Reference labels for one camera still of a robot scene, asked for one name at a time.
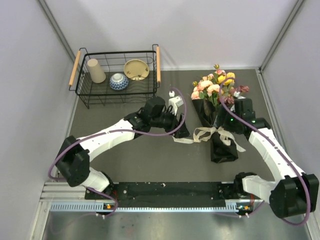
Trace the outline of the cream ribbon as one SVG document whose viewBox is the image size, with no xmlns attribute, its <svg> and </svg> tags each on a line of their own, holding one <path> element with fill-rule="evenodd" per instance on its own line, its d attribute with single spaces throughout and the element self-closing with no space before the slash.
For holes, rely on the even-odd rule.
<svg viewBox="0 0 320 240">
<path fill-rule="evenodd" d="M 198 127 L 194 130 L 192 138 L 175 138 L 173 137 L 174 142 L 181 144 L 193 144 L 200 142 L 208 142 L 213 134 L 218 134 L 218 140 L 222 141 L 222 144 L 230 147 L 232 141 L 235 143 L 236 150 L 240 153 L 245 152 L 246 150 L 241 147 L 235 140 L 234 135 L 225 130 L 223 127 Z"/>
</svg>

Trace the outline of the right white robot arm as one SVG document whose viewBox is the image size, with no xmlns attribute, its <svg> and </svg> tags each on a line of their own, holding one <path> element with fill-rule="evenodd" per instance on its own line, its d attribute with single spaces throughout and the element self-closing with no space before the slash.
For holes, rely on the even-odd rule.
<svg viewBox="0 0 320 240">
<path fill-rule="evenodd" d="M 277 141 L 270 124 L 256 117 L 250 98 L 238 98 L 231 108 L 221 105 L 216 122 L 229 134 L 246 137 L 269 168 L 273 180 L 256 173 L 241 172 L 234 179 L 233 192 L 239 198 L 252 194 L 269 204 L 276 217 L 285 219 L 316 210 L 320 182 L 305 173 Z"/>
</svg>

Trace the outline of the flower bouquet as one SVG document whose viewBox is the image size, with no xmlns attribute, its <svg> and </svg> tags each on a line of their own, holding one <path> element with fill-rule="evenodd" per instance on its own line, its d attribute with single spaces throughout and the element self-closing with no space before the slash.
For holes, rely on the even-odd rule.
<svg viewBox="0 0 320 240">
<path fill-rule="evenodd" d="M 236 84 L 236 74 L 234 72 L 226 72 L 220 68 L 219 64 L 214 66 L 214 72 L 203 76 L 199 81 L 194 81 L 192 100 L 202 99 L 209 100 L 214 107 L 221 104 L 220 98 L 226 105 L 233 105 L 236 98 L 233 97 L 234 92 L 248 93 L 248 86 Z"/>
</svg>

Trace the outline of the black wrapping paper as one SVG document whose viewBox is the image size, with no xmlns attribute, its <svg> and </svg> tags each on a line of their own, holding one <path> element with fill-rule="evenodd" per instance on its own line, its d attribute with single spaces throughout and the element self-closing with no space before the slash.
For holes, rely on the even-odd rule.
<svg viewBox="0 0 320 240">
<path fill-rule="evenodd" d="M 194 99 L 192 104 L 203 127 L 218 129 L 224 123 L 227 112 L 222 106 L 215 107 L 209 100 Z M 233 139 L 226 137 L 230 145 L 226 145 L 221 140 L 222 135 L 215 132 L 211 135 L 210 160 L 214 163 L 233 162 L 238 159 L 236 143 Z"/>
</svg>

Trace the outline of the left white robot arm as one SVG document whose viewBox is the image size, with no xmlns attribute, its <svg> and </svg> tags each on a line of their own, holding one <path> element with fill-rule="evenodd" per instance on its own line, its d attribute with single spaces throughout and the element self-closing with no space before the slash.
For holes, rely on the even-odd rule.
<svg viewBox="0 0 320 240">
<path fill-rule="evenodd" d="M 114 125 L 95 134 L 75 138 L 67 137 L 56 157 L 55 167 L 70 187 L 83 186 L 109 198 L 114 191 L 111 178 L 102 171 L 93 169 L 91 162 L 111 148 L 149 136 L 152 128 L 163 129 L 163 136 L 188 137 L 185 114 L 177 116 L 178 108 L 184 104 L 182 96 L 165 101 L 159 96 L 150 98 L 138 111 L 128 114 Z"/>
</svg>

